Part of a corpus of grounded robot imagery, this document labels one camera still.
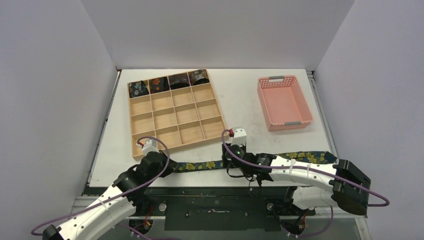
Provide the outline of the blue yellow floral tie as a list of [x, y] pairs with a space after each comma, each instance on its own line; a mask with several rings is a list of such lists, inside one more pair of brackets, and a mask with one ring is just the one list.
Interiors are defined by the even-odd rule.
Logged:
[[[334, 164], [338, 157], [329, 151], [298, 151], [277, 153], [284, 159], [295, 159], [298, 162], [312, 164]], [[219, 169], [233, 169], [236, 166], [233, 163], [224, 163], [223, 160], [206, 161], [206, 162], [177, 162], [174, 169], [175, 173], [188, 173], [196, 171], [210, 171]]]

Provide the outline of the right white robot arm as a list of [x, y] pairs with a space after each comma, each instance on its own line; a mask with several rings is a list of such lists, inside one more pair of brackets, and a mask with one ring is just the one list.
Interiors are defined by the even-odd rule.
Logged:
[[310, 163], [287, 159], [276, 154], [245, 152], [236, 144], [222, 145], [225, 164], [239, 168], [249, 178], [291, 182], [298, 186], [287, 192], [282, 207], [290, 215], [315, 207], [337, 206], [343, 211], [365, 216], [369, 207], [371, 179], [352, 162]]

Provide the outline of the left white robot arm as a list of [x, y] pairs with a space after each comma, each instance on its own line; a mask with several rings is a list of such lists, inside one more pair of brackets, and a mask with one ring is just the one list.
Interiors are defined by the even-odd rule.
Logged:
[[96, 240], [126, 217], [144, 215], [153, 208], [146, 189], [157, 178], [173, 173], [177, 165], [162, 151], [149, 152], [84, 210], [67, 216], [67, 221], [58, 226], [48, 226], [42, 239]]

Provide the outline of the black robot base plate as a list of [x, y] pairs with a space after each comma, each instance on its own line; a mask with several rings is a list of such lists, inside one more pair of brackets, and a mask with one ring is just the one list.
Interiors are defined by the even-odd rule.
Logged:
[[295, 187], [149, 187], [129, 218], [129, 226], [152, 233], [165, 231], [279, 231], [281, 223], [304, 229], [302, 210], [291, 199]]

